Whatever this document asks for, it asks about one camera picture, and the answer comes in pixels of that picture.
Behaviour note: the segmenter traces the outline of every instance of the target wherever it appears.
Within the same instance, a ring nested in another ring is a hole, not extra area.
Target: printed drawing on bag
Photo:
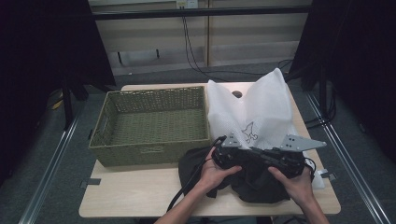
[[[245,130],[242,130],[242,133],[245,134],[246,136],[245,140],[247,141],[247,143],[250,143],[250,141],[256,140],[259,137],[257,134],[253,133],[253,121],[251,121],[247,125]]]

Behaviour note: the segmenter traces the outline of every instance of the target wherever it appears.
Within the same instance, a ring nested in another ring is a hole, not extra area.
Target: basket
[[[210,146],[203,86],[111,91],[89,149],[104,166],[172,163]]]

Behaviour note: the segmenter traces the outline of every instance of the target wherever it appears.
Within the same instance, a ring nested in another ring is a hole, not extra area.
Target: forearm
[[[306,203],[300,205],[306,220],[310,224],[328,224],[329,220],[324,216],[318,201],[313,198]]]
[[[205,196],[205,189],[195,186],[175,207],[155,223],[186,223],[192,211]]]

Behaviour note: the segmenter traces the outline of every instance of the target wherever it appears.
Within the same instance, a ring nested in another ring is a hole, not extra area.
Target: white plastic bag
[[[208,119],[212,139],[234,133],[243,148],[279,147],[292,122],[288,86],[279,69],[256,81],[241,98],[210,80]]]

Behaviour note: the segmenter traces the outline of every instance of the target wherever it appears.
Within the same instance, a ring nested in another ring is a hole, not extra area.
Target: person
[[[227,175],[233,175],[242,170],[241,166],[234,166],[227,170],[219,168],[211,160],[214,149],[213,147],[206,157],[206,163],[203,165],[200,180],[177,205],[160,217],[155,223],[186,223],[200,200],[205,197],[210,190],[217,187]],[[292,179],[287,179],[275,167],[269,167],[268,171],[285,186],[286,192],[300,206],[308,223],[329,223],[314,196],[310,170],[307,167],[304,168],[300,176]]]

